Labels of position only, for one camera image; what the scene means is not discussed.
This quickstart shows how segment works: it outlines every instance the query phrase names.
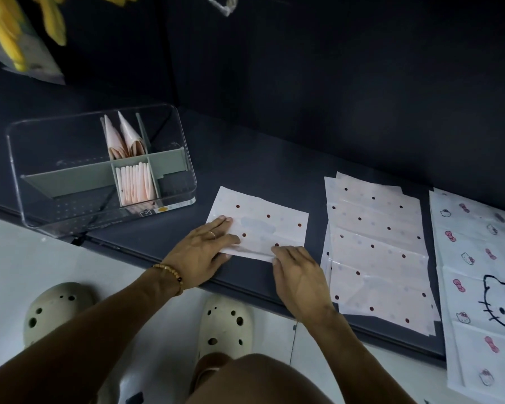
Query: white tile floor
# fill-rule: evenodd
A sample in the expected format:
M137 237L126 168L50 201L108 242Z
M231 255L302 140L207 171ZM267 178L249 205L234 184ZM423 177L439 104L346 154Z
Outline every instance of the white tile floor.
M60 282L92 288L99 299L140 275L140 268L0 221L0 365L22 350L28 305ZM114 369L120 400L142 391L146 403L182 403L195 365L199 318L208 292L186 291L172 299L142 328ZM254 309L253 351L290 364L335 403L342 395L320 349L295 321ZM445 370L367 346L418 402L472 403L446 387Z

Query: stack of polka dot sheets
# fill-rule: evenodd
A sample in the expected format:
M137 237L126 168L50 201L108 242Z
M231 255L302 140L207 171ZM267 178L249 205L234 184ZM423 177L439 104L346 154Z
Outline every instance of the stack of polka dot sheets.
M505 404L505 211L430 192L447 385Z
M337 173L325 178L322 268L339 312L375 316L435 335L440 320L428 278L421 204L400 187Z

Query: hello kitty face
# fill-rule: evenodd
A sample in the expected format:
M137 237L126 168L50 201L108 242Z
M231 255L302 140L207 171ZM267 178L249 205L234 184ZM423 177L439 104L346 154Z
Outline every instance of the hello kitty face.
M470 256L467 254L467 252L464 252L464 253L462 254L462 259L463 259L463 260L464 260L464 262L465 262L466 264L468 264L468 265L473 265L473 264L475 263L475 260L474 260L472 257L470 257Z
M486 387L490 387L492 384L494 384L494 377L486 369L479 373L479 377Z
M471 323L471 320L470 320L470 318L469 318L469 316L467 315L466 312L457 313L456 317L457 317L457 319L458 319L459 322L462 322L462 323L465 323L465 324Z
M498 230L496 229L495 226L493 226L492 224L488 224L486 226L486 229L488 230L488 232L490 232L492 235L498 235Z
M484 311L491 316L489 320L495 320L505 327L505 282L501 282L492 275L485 275L484 283L484 301L480 301L485 306Z

